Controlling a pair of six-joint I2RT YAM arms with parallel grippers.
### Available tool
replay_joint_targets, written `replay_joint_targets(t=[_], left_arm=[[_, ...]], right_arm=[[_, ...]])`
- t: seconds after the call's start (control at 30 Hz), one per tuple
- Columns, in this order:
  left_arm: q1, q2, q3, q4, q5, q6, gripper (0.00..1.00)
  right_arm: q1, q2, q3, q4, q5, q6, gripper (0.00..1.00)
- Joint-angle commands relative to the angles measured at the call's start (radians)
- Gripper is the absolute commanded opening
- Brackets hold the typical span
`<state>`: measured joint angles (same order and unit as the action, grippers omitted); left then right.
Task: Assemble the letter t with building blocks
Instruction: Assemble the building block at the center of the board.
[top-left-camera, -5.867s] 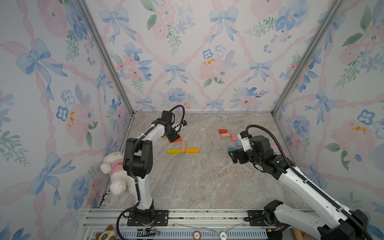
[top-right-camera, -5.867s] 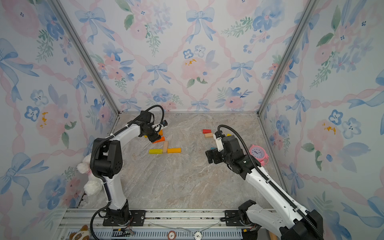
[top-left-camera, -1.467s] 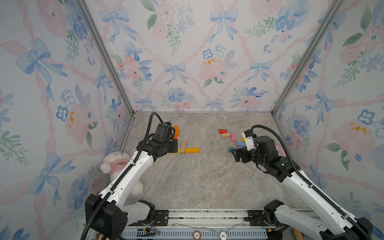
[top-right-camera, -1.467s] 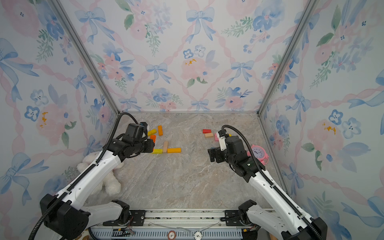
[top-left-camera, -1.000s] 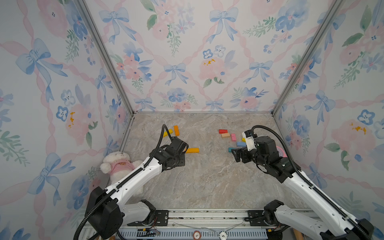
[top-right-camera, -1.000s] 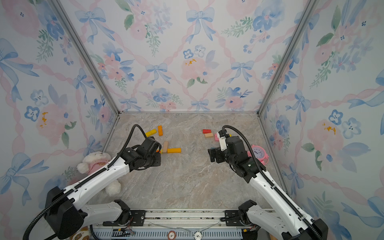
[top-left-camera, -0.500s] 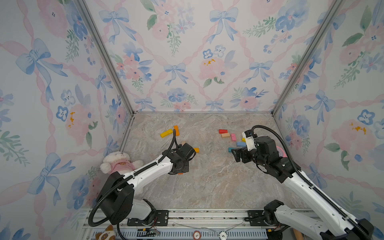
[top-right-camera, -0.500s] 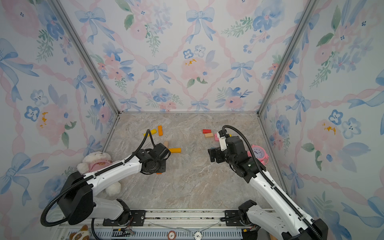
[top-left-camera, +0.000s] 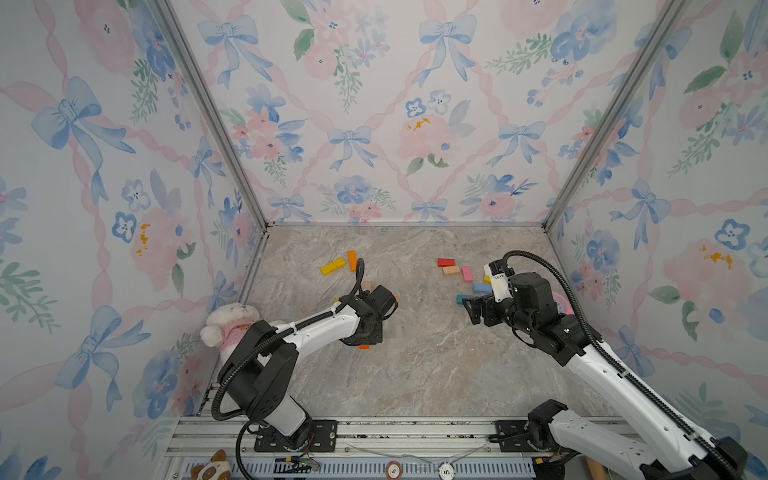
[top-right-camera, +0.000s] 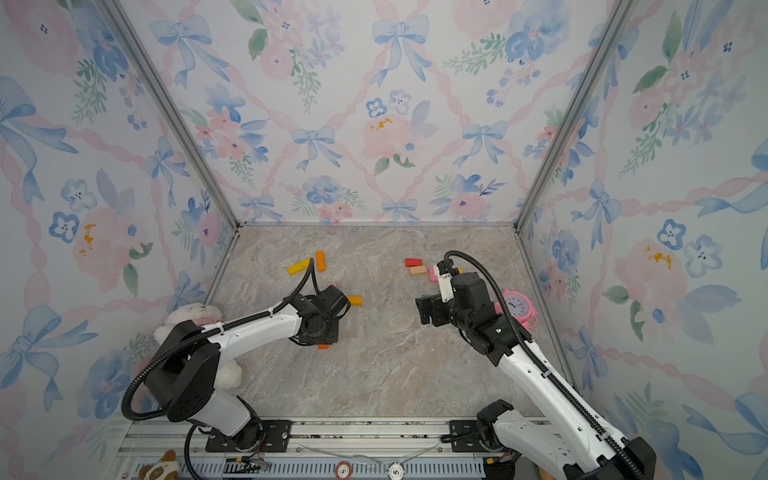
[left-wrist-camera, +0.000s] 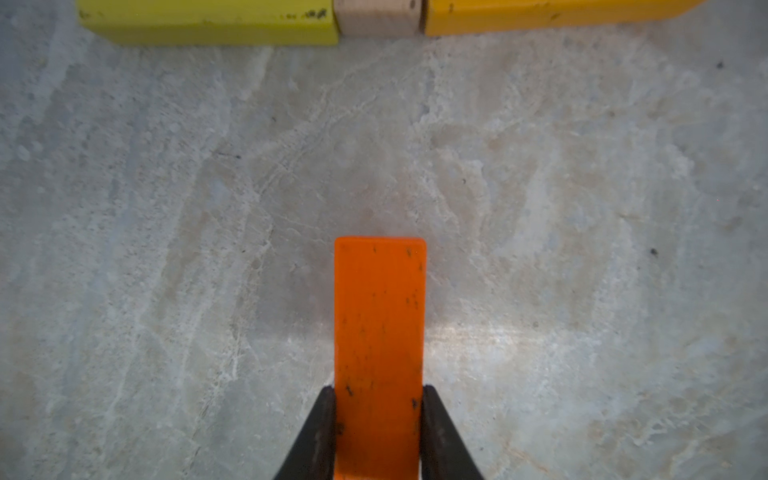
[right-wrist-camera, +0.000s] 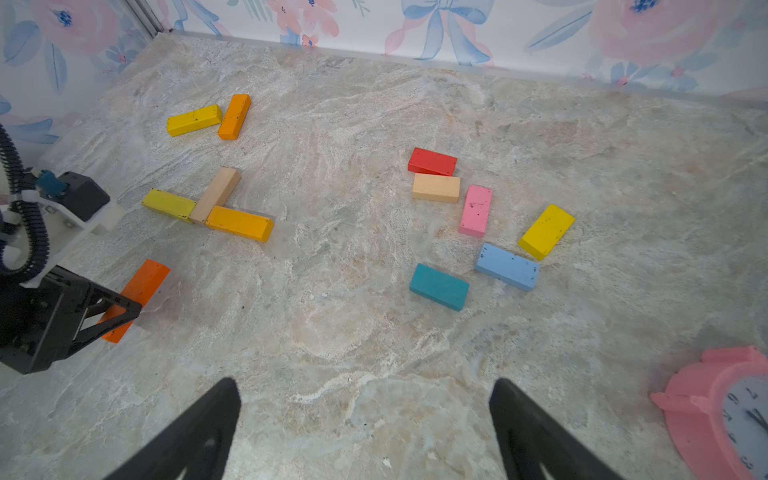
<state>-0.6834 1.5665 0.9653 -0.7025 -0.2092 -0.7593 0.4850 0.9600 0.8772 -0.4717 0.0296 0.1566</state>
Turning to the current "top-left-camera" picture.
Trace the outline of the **yellow long block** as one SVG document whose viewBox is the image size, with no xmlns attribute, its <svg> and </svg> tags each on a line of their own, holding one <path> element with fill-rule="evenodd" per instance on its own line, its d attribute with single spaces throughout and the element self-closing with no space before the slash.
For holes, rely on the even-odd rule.
<svg viewBox="0 0 768 480">
<path fill-rule="evenodd" d="M 347 262 L 344 258 L 338 258 L 326 265 L 324 265 L 320 271 L 323 276 L 330 275 L 342 268 L 344 268 L 347 265 Z"/>
</svg>

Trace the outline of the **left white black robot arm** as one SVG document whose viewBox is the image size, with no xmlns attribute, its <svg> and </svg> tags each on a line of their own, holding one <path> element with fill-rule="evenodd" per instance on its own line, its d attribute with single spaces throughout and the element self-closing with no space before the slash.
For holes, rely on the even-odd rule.
<svg viewBox="0 0 768 480">
<path fill-rule="evenodd" d="M 259 426 L 259 448 L 306 448 L 315 421 L 288 394 L 296 366 L 334 342 L 352 347 L 381 343 L 383 322 L 398 306 L 396 296 L 378 286 L 342 296 L 330 308 L 299 322 L 271 325 L 257 321 L 223 363 L 212 418 L 246 417 Z"/>
</svg>

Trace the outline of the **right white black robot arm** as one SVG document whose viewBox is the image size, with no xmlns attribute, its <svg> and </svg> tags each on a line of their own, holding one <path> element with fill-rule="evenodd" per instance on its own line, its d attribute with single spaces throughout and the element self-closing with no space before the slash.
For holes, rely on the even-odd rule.
<svg viewBox="0 0 768 480">
<path fill-rule="evenodd" d="M 633 428 L 627 438 L 547 400 L 527 416 L 522 431 L 497 432 L 501 446 L 525 444 L 540 452 L 585 455 L 626 479 L 739 479 L 747 451 L 733 438 L 716 438 L 685 417 L 635 376 L 578 315 L 561 313 L 547 280 L 536 273 L 498 275 L 493 293 L 465 298 L 473 324 L 507 325 L 529 336 L 528 346 L 594 389 Z"/>
</svg>

